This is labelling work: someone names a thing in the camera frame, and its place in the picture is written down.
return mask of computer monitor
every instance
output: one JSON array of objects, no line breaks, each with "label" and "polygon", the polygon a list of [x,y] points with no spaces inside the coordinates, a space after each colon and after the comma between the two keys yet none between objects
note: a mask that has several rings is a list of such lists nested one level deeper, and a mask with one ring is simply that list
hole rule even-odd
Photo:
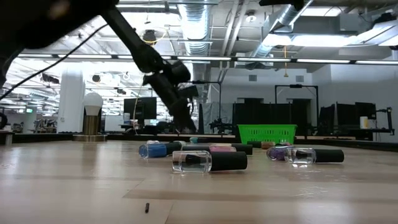
[{"label": "computer monitor", "polygon": [[[133,118],[134,105],[137,98],[124,99],[124,112],[130,113],[130,119]],[[136,119],[156,119],[157,100],[156,97],[140,97],[136,106]]]},{"label": "computer monitor", "polygon": [[337,121],[340,126],[359,126],[356,106],[337,103]]},{"label": "computer monitor", "polygon": [[366,116],[368,119],[377,119],[376,104],[374,103],[355,103],[358,117]]}]

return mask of white wall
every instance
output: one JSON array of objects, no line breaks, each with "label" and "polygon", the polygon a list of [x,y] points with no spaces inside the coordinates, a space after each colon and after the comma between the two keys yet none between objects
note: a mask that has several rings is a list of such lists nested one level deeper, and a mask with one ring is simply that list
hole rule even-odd
[{"label": "white wall", "polygon": [[[211,80],[216,81],[219,70],[212,68]],[[264,103],[275,103],[275,85],[312,85],[312,74],[307,73],[306,69],[288,69],[289,77],[284,77],[285,70],[246,70],[246,69],[229,69],[221,88],[221,102],[235,103],[238,98],[262,98]],[[256,82],[249,82],[249,75],[257,75]],[[304,82],[297,83],[296,75],[303,75]],[[209,91],[209,102],[219,102],[219,93],[216,90],[218,85],[211,87]],[[279,87],[278,103],[288,103],[289,99],[310,99],[312,104],[312,123],[316,125],[316,101],[315,89],[302,88],[291,89],[287,87]]]},{"label": "white wall", "polygon": [[[313,73],[319,86],[320,106],[333,103],[375,103],[376,108],[392,107],[392,125],[398,129],[398,67],[372,65],[326,65]],[[388,128],[387,114],[378,113],[379,128]],[[398,136],[381,134],[382,141],[398,142]]]}]

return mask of wooden table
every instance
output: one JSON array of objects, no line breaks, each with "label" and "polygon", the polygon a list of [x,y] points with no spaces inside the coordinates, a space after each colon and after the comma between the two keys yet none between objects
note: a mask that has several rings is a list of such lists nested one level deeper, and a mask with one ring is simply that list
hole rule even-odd
[{"label": "wooden table", "polygon": [[140,159],[140,144],[0,147],[0,223],[398,222],[393,152],[344,149],[344,164],[292,166],[258,150],[244,171],[175,175],[169,157]]}]

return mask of bottle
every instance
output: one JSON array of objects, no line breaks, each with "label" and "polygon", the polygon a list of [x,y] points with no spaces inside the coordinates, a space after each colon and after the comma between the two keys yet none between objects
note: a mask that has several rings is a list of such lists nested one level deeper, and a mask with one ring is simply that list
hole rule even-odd
[{"label": "bottle", "polygon": [[219,151],[219,152],[245,152],[246,155],[253,155],[253,147],[251,145],[245,145],[245,144],[230,144],[227,146],[226,144],[223,145],[218,145],[218,144],[212,144],[210,146],[204,146],[204,145],[196,145],[196,144],[191,144],[182,147],[183,151],[195,151],[195,150],[200,150],[200,151],[208,151],[208,152],[213,152],[213,151]]},{"label": "bottle", "polygon": [[312,149],[287,146],[285,160],[294,164],[343,162],[344,152],[340,149]]},{"label": "bottle", "polygon": [[244,152],[174,151],[172,170],[177,174],[222,170],[244,170],[248,157]]},{"label": "bottle", "polygon": [[272,161],[285,161],[285,152],[288,146],[275,146],[267,150],[267,157]]},{"label": "bottle", "polygon": [[147,144],[143,144],[139,147],[138,153],[139,156],[143,159],[147,158],[156,158],[156,157],[166,157],[167,155],[171,155],[174,151],[179,151],[182,149],[182,143],[180,142],[171,142],[162,144],[159,142],[150,142]]},{"label": "bottle", "polygon": [[248,145],[252,145],[253,147],[258,149],[269,149],[275,146],[275,142],[249,141]]}]

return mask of white column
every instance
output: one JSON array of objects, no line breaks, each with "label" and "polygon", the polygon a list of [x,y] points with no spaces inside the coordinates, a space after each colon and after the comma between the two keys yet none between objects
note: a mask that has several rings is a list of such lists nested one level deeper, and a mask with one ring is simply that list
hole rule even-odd
[{"label": "white column", "polygon": [[22,130],[22,132],[24,134],[29,134],[33,133],[33,131],[30,130],[35,129],[35,120],[37,118],[37,107],[27,107],[26,111],[29,111],[30,113],[28,112],[25,113],[24,129]]},{"label": "white column", "polygon": [[57,132],[82,132],[86,85],[79,64],[68,65],[62,72]]}]

